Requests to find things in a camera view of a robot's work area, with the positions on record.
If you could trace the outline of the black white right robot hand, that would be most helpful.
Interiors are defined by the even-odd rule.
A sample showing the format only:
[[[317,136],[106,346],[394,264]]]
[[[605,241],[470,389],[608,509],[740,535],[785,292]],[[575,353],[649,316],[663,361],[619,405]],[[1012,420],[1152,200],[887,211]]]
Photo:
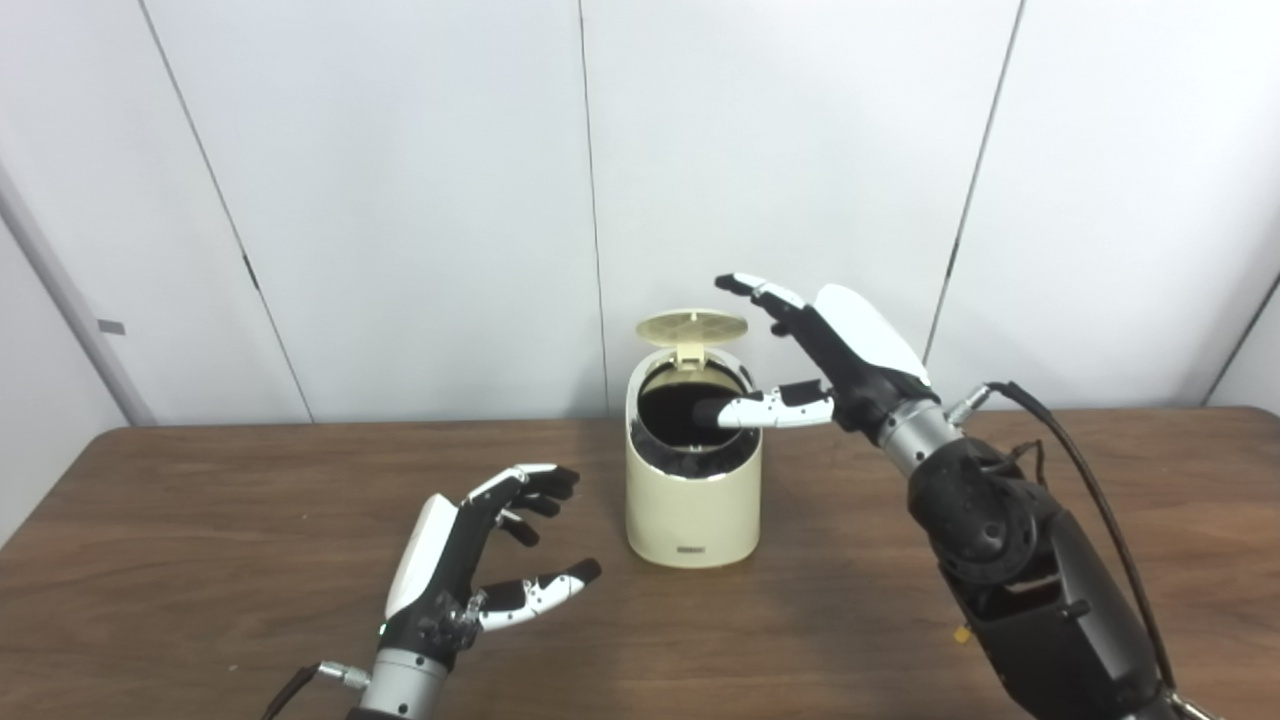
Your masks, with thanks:
[[[884,315],[858,292],[824,286],[808,302],[791,290],[730,273],[716,287],[746,297],[773,320],[772,332],[794,340],[822,379],[695,402],[692,420],[721,429],[791,428],[833,423],[881,447],[914,402],[937,402],[925,366]]]

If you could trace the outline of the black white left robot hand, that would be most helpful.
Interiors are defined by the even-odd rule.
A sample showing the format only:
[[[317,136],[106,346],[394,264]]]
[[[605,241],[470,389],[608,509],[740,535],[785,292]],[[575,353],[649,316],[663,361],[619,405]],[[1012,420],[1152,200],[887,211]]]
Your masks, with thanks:
[[[579,482],[577,471],[557,464],[517,464],[458,502],[431,496],[396,570],[378,648],[406,651],[453,670],[480,635],[529,623],[580,594],[602,574],[595,559],[562,571],[474,585],[493,532],[534,547],[540,536],[518,511],[553,518]]]

